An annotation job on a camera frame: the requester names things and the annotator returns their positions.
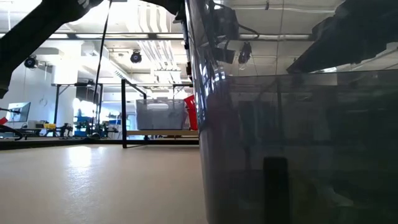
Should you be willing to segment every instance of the transparent storage bin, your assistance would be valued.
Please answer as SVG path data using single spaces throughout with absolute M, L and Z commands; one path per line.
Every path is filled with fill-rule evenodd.
M 137 100 L 137 129 L 182 129 L 187 114 L 183 100 Z
M 239 21 L 252 21 L 244 26 L 264 35 L 232 40 L 228 49 L 236 53 L 226 59 L 234 24 L 215 20 L 232 12 L 211 14 L 224 6 L 187 1 L 208 223 L 398 223 L 396 70 L 361 71 L 375 66 L 370 60 L 345 68 L 355 72 L 286 75 L 296 61 L 286 52 L 304 52 L 313 40 L 289 40 L 298 36 L 284 25 L 310 17 L 320 22 L 334 13 L 303 12 L 320 1 L 269 1 L 269 10 L 266 1 L 216 2 L 236 9 Z M 323 8 L 335 10 L 339 3 Z M 289 9 L 284 16 L 282 7 Z M 289 28 L 299 34 L 302 27 Z M 277 36 L 281 30 L 289 35 Z M 247 41 L 252 57 L 245 68 L 238 57 Z

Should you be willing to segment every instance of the white wall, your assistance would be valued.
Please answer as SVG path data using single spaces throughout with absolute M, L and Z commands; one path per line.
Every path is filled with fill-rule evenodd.
M 57 126 L 62 126 L 64 123 L 73 124 L 73 99 L 75 98 L 76 98 L 76 87 L 72 86 L 68 87 L 60 95 L 58 102 Z
M 136 112 L 136 100 L 142 99 L 139 93 L 126 93 L 126 101 L 132 103 L 126 104 L 126 111 L 128 114 L 134 114 Z M 117 103 L 103 103 L 103 106 L 108 107 L 112 110 L 122 111 L 122 94 L 121 93 L 104 93 L 103 101 L 117 101 Z
M 31 102 L 28 120 L 53 121 L 55 109 L 55 91 L 51 86 L 52 74 L 39 68 L 30 70 L 18 66 L 12 73 L 9 91 L 0 100 L 0 107 L 8 108 L 9 103 Z M 0 118 L 6 116 L 0 111 Z M 11 127 L 20 128 L 22 123 L 9 123 Z

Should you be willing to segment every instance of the ceiling light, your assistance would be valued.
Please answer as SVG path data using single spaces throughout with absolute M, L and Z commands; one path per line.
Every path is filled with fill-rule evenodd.
M 173 86 L 173 84 L 161 84 L 161 83 L 140 83 L 136 86 L 148 86 L 148 87 L 158 87 L 158 86 Z
M 184 39 L 183 34 L 156 34 L 159 39 Z
M 148 39 L 148 34 L 106 34 L 106 38 Z
M 115 86 L 115 87 L 121 87 L 121 84 L 103 84 L 103 86 Z
M 68 35 L 67 34 L 52 34 L 50 36 L 51 39 L 67 39 Z
M 320 70 L 320 72 L 323 72 L 323 73 L 337 72 L 337 68 L 336 68 L 336 67 L 325 68 L 325 69 L 323 69 L 323 70 Z
M 76 34 L 76 36 L 82 39 L 94 39 L 94 38 L 101 38 L 102 34 Z

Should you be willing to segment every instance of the exposed ceiling pipe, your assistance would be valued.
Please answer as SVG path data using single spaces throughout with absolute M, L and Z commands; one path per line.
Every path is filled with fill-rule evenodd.
M 133 15 L 130 17 L 130 14 L 126 14 L 126 26 L 129 32 L 142 32 L 139 21 L 139 1 L 138 0 L 129 0 L 129 4 L 131 5 L 130 11 Z M 145 53 L 145 56 L 149 59 L 150 62 L 156 67 L 156 69 L 162 69 L 160 63 L 156 62 L 155 55 L 153 55 L 150 51 L 148 51 L 149 46 L 144 41 L 138 40 L 138 46 Z
M 169 30 L 167 29 L 166 10 L 164 10 L 164 9 L 159 10 L 159 24 L 160 24 L 161 32 L 165 32 L 165 33 L 169 32 Z M 167 58 L 167 61 L 170 62 L 170 66 L 172 67 L 171 69 L 175 69 L 177 67 L 177 64 L 174 63 L 172 56 L 170 55 L 170 52 L 167 50 L 168 45 L 167 45 L 166 41 L 164 41 L 164 40 L 159 41 L 159 45 L 163 51 L 163 54 Z
M 155 5 L 151 5 L 150 7 L 150 28 L 152 29 L 152 32 L 159 32 L 159 28 L 157 27 L 157 10 L 158 8 Z M 166 17 L 159 17 L 159 23 L 162 24 L 162 20 L 166 20 Z M 164 56 L 160 56 L 161 58 L 163 58 L 163 61 L 167 62 L 167 70 L 173 70 L 176 67 L 176 64 L 174 63 L 174 61 L 172 60 L 172 58 L 170 57 L 170 52 L 168 51 L 168 48 L 166 47 L 166 43 L 164 41 L 158 41 L 159 43 L 159 47 L 160 49 L 162 49 Z M 179 82 L 179 78 L 175 79 L 175 77 L 173 76 L 172 73 L 169 73 L 169 76 L 166 76 L 169 79 L 170 83 L 180 83 Z
M 147 23 L 147 7 L 139 6 L 139 12 L 139 27 L 141 27 L 141 30 L 144 32 L 150 32 Z M 166 64 L 162 61 L 160 52 L 156 49 L 155 43 L 153 41 L 147 41 L 144 42 L 144 45 L 148 46 L 147 51 L 150 52 L 154 58 L 156 58 L 162 69 L 166 69 Z
M 100 54 L 94 50 L 93 51 L 95 57 L 99 57 Z M 104 46 L 104 52 L 103 52 L 103 60 L 101 61 L 101 65 L 103 64 L 105 68 L 108 68 L 109 72 L 111 72 L 113 75 L 126 79 L 130 82 L 137 82 L 136 80 L 133 80 L 123 69 L 121 69 L 116 63 L 114 63 L 110 58 L 109 58 L 109 50 Z
M 173 50 L 172 50 L 172 42 L 171 41 L 166 41 L 166 46 L 167 46 L 167 50 L 169 51 L 169 55 L 170 55 L 170 59 L 172 62 L 174 62 L 174 54 L 173 54 Z

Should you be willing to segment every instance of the black pole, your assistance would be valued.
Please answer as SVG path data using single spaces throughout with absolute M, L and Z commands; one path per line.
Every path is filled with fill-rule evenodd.
M 60 87 L 61 85 L 57 85 L 57 92 L 55 94 L 55 112 L 54 112 L 54 124 L 57 125 L 57 116 L 58 116 L 58 101 L 60 98 Z M 52 136 L 55 137 L 56 132 L 54 131 L 52 133 Z
M 101 91 L 99 93 L 99 108 L 98 108 L 98 128 L 100 128 L 100 116 L 101 116 L 101 108 L 102 108 L 102 94 L 104 93 L 104 85 L 99 84 L 101 87 Z
M 122 79 L 122 144 L 123 149 L 127 148 L 127 111 L 126 111 L 126 80 Z
M 147 102 L 146 102 L 147 94 L 145 93 L 145 94 L 143 94 L 143 95 L 144 95 L 144 100 L 145 100 L 145 104 L 146 104 L 146 103 L 147 103 Z M 148 136 L 144 136 L 144 140 L 145 140 L 145 141 L 149 140 Z
M 288 170 L 286 158 L 264 158 L 264 223 L 266 224 L 291 222 Z

